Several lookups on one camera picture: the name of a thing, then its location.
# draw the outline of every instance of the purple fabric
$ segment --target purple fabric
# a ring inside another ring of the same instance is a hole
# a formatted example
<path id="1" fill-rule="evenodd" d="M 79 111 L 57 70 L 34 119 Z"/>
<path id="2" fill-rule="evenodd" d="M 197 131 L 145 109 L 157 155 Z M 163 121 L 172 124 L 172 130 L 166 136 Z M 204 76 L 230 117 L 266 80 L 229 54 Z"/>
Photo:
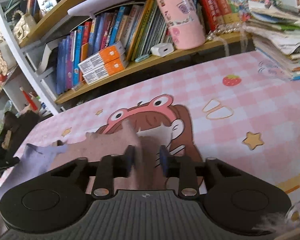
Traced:
<path id="1" fill-rule="evenodd" d="M 27 144 L 20 162 L 0 187 L 0 199 L 9 189 L 47 172 L 56 155 L 66 152 L 67 148 L 67 145 L 39 147 Z"/>

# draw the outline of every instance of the pink cylinder container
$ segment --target pink cylinder container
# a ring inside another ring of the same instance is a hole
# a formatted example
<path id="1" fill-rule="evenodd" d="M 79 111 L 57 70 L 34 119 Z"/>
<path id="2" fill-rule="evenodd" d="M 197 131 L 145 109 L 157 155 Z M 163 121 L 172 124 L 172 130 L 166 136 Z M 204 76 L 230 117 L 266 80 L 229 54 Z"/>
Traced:
<path id="1" fill-rule="evenodd" d="M 157 3 L 177 49 L 192 49 L 205 43 L 192 0 L 157 0 Z"/>

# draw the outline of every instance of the metal screw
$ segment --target metal screw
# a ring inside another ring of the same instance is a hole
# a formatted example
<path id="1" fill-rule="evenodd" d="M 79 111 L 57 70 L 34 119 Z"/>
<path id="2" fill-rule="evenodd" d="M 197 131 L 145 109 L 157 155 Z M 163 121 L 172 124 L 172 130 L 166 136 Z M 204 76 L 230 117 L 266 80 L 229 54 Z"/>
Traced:
<path id="1" fill-rule="evenodd" d="M 109 194 L 109 190 L 107 190 L 106 188 L 97 188 L 93 191 L 94 195 L 96 196 L 106 196 Z"/>
<path id="2" fill-rule="evenodd" d="M 184 196 L 194 196 L 197 194 L 197 191 L 194 188 L 186 187 L 183 190 L 181 190 L 182 195 Z"/>

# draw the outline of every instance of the star print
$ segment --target star print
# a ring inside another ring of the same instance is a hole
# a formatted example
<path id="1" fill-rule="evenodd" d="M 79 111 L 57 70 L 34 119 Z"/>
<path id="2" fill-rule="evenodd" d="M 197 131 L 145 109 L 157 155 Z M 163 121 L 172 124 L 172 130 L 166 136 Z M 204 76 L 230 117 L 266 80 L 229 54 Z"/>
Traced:
<path id="1" fill-rule="evenodd" d="M 263 140 L 261 140 L 261 133 L 252 132 L 247 132 L 247 137 L 242 142 L 247 145 L 250 150 L 254 150 L 257 146 L 265 144 Z"/>
<path id="2" fill-rule="evenodd" d="M 99 114 L 101 114 L 102 112 L 103 112 L 103 109 L 99 110 L 99 111 L 96 113 L 96 115 L 99 115 Z"/>
<path id="3" fill-rule="evenodd" d="M 61 136 L 64 137 L 64 136 L 66 136 L 67 134 L 69 134 L 70 132 L 71 132 L 71 127 L 68 128 L 68 129 L 65 129 L 65 130 L 63 131 L 63 133 L 61 134 Z"/>

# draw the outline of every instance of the table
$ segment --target table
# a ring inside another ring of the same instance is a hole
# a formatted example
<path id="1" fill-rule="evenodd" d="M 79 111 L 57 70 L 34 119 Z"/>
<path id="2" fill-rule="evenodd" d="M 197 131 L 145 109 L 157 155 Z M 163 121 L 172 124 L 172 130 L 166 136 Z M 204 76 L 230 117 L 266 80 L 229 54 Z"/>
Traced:
<path id="1" fill-rule="evenodd" d="M 129 119 L 171 154 L 217 157 L 300 199 L 300 81 L 257 51 L 194 65 L 104 95 L 39 123 L 26 143 L 76 143 Z M 6 171 L 0 185 L 9 175 Z"/>

